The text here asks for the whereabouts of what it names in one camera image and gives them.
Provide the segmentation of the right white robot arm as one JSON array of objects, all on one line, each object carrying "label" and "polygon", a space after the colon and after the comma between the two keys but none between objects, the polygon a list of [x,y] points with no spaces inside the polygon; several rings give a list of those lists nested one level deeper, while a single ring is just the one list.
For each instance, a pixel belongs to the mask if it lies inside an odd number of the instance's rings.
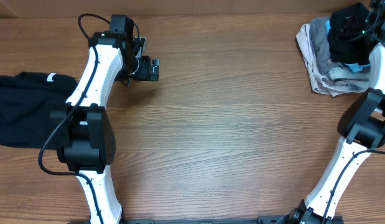
[{"label": "right white robot arm", "polygon": [[336,151],[315,188],[279,223],[342,223],[337,204],[360,165],[385,144],[385,37],[369,55],[374,83],[343,114]]}]

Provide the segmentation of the black t-shirt with logo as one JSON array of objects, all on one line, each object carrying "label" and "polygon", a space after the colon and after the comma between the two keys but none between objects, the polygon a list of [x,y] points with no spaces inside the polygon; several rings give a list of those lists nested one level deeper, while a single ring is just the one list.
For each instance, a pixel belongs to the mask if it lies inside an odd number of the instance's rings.
[{"label": "black t-shirt with logo", "polygon": [[360,2],[333,12],[328,32],[330,59],[344,64],[367,65],[374,44],[365,33],[372,31],[378,19],[377,10],[371,12]]}]

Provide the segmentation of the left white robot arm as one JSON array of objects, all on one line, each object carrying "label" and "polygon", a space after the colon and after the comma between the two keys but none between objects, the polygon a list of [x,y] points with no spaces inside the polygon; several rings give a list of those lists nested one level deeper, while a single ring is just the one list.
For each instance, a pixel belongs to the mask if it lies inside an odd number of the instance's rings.
[{"label": "left white robot arm", "polygon": [[88,223],[126,221],[111,176],[116,140],[106,105],[113,84],[159,79],[160,61],[142,54],[146,38],[138,25],[120,14],[107,23],[108,30],[87,37],[83,75],[65,104],[50,112],[53,131],[38,157],[45,173],[78,179],[90,209]]}]

